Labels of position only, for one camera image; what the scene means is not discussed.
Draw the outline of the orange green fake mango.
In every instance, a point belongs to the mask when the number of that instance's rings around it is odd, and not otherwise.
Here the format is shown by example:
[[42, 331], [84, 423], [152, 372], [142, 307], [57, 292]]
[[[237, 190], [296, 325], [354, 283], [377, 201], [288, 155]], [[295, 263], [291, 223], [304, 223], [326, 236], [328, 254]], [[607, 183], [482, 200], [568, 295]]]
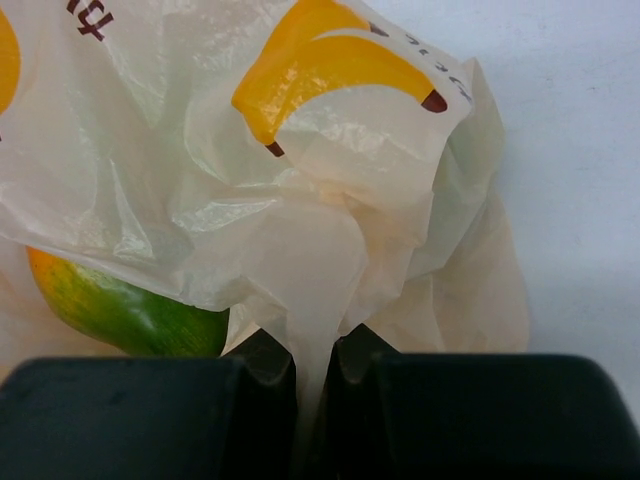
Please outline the orange green fake mango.
[[76, 331], [128, 355], [217, 357], [222, 353], [228, 309], [203, 310], [33, 247], [26, 252], [45, 302]]

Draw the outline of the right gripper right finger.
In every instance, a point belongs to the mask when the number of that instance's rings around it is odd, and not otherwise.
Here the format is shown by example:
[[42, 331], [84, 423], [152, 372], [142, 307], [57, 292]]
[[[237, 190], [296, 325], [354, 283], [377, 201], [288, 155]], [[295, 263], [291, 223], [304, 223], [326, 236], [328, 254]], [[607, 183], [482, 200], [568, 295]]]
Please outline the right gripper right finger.
[[635, 479], [639, 433], [594, 361], [400, 353], [339, 339], [327, 421], [343, 479]]

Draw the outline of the translucent orange plastic bag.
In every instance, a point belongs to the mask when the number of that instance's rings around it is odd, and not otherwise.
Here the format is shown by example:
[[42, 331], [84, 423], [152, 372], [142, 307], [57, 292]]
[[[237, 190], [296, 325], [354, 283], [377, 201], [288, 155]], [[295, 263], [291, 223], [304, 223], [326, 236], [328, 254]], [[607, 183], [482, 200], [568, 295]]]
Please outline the translucent orange plastic bag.
[[293, 356], [302, 478], [335, 341], [521, 352], [480, 64], [361, 1], [1, 5], [1, 371], [110, 347], [50, 314], [34, 247]]

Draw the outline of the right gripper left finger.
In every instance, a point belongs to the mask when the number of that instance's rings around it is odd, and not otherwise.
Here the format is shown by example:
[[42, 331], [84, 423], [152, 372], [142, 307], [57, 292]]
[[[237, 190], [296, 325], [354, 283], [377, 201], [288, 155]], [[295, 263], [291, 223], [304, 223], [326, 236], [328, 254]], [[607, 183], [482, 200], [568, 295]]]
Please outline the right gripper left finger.
[[215, 358], [40, 358], [1, 387], [5, 479], [283, 479], [290, 353], [259, 331]]

